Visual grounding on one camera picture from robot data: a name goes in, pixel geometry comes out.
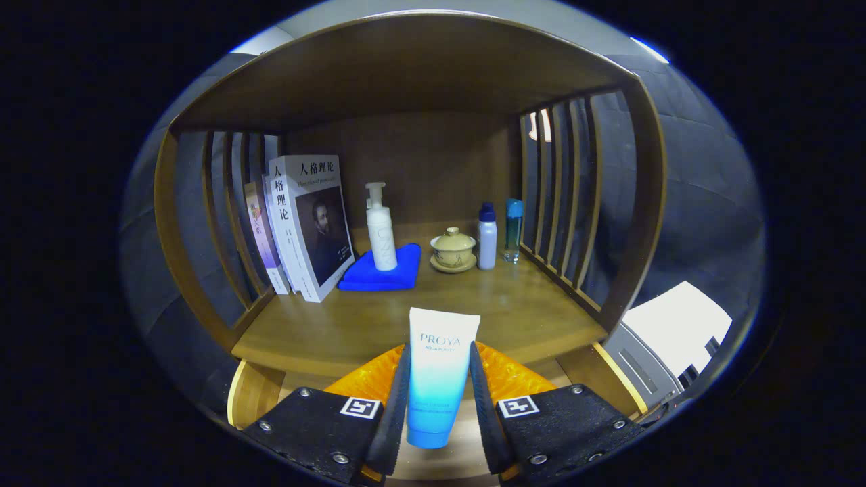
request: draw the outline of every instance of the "book spine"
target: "book spine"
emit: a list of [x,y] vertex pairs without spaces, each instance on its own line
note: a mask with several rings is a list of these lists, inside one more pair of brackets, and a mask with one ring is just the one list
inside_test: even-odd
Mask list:
[[276,252],[277,252],[276,255],[278,255],[280,257],[280,265],[278,266],[277,269],[281,273],[281,276],[284,277],[288,281],[289,288],[292,290],[292,292],[297,293],[298,292],[298,286],[295,282],[292,281],[292,276],[288,272],[288,259],[287,259],[288,254],[286,253],[285,250],[283,250],[282,245],[280,244],[280,238],[279,238],[280,228],[276,226],[277,222],[275,222],[274,218],[272,217],[273,208],[271,207],[271,204],[272,204],[273,199],[271,198],[270,185],[271,185],[270,176],[267,174],[263,174],[262,175],[262,188],[264,189],[265,208],[267,209],[265,211],[265,214],[268,218],[268,223],[270,224],[271,235],[272,235],[272,239],[274,240],[274,246],[276,247]]
[[268,272],[268,278],[277,294],[286,295],[290,292],[289,285],[278,270],[280,257],[276,253],[270,225],[266,221],[267,218],[264,217],[267,214],[267,207],[262,195],[262,184],[255,181],[247,183],[243,186],[243,193],[247,202],[247,215],[253,229],[255,245],[258,247],[265,270]]
[[304,299],[310,302],[321,302],[313,292],[314,287],[304,265],[300,241],[294,227],[294,215],[289,206],[288,179],[286,178],[285,156],[273,159],[268,163],[268,169],[273,174],[271,178],[271,202],[274,209],[274,221],[280,227],[281,244],[288,254],[287,269],[292,282],[301,289]]

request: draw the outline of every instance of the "wooden back panel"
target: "wooden back panel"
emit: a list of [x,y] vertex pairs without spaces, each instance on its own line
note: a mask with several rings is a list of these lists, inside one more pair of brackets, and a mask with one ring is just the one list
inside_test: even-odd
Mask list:
[[504,225],[505,200],[520,194],[517,131],[514,117],[497,114],[386,114],[290,132],[288,146],[339,155],[350,228],[366,227],[371,181],[387,184],[383,203],[395,225],[477,220],[483,201]]

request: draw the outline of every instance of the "wooden shelf floor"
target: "wooden shelf floor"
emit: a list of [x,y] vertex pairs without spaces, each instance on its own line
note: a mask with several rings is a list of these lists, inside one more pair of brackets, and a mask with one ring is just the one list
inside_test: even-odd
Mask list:
[[[513,359],[532,364],[602,339],[605,331],[565,292],[523,256],[493,270],[443,274],[430,265],[431,228],[395,226],[397,245],[422,246],[414,289],[347,292],[335,289],[323,303],[277,295],[249,325],[232,354],[263,366],[337,379],[409,340],[409,308],[481,315],[477,338]],[[353,232],[359,253],[369,250]]]

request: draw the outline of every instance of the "blue bottle cap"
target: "blue bottle cap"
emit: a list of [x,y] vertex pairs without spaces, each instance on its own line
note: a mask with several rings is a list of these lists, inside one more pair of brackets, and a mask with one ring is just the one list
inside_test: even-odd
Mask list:
[[448,436],[450,434],[451,432],[420,432],[419,430],[409,428],[409,431],[406,432],[406,441],[408,441],[410,445],[417,446],[418,448],[428,448],[432,450],[447,445]]
[[485,201],[481,204],[481,210],[478,211],[478,221],[495,222],[496,212],[493,210],[493,203]]
[[509,198],[505,203],[506,218],[523,218],[523,202],[516,198]]

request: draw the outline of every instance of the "blue microfiber cloth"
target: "blue microfiber cloth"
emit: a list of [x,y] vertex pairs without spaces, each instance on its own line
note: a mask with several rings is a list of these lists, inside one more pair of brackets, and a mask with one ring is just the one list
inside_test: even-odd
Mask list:
[[373,253],[369,251],[346,270],[337,288],[344,291],[396,291],[412,289],[421,264],[421,246],[408,243],[397,249],[397,267],[376,270]]

